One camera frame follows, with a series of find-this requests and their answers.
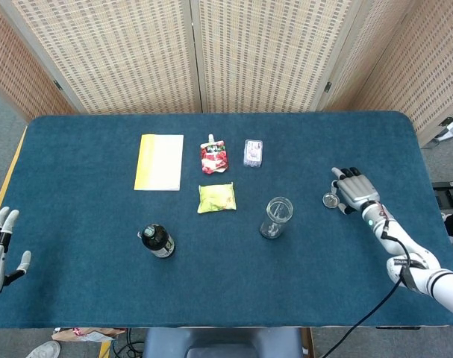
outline blue tablecloth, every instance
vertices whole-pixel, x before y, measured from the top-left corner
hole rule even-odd
[[[224,139],[230,168],[201,172],[199,145]],[[179,192],[134,191],[142,134],[184,134]],[[245,139],[263,165],[243,166]],[[358,213],[322,205],[331,167],[356,166],[405,230],[453,270],[430,180],[396,112],[47,116],[33,121],[4,205],[21,212],[7,267],[28,275],[0,296],[0,327],[351,325],[391,289],[387,252]],[[198,185],[234,182],[237,211],[196,213]],[[258,226],[270,198],[294,215],[283,236]],[[154,257],[137,238],[161,223],[177,245]],[[400,289],[368,325],[453,324]]]

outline yellow book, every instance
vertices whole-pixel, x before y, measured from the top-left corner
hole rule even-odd
[[[182,135],[143,134],[135,190],[179,190]]]

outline glass cup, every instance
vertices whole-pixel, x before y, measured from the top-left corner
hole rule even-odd
[[[267,239],[275,239],[282,234],[286,223],[293,216],[293,205],[282,196],[273,198],[266,207],[266,214],[259,231]]]

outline bottle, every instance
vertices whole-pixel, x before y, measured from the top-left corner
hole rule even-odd
[[[165,228],[158,224],[150,224],[137,234],[146,246],[156,257],[170,257],[175,251],[175,242],[166,232]]]

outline juice pouch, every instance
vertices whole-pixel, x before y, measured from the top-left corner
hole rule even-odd
[[[228,168],[228,155],[225,142],[214,141],[213,134],[208,136],[208,143],[200,145],[201,170],[206,174],[223,173]]]

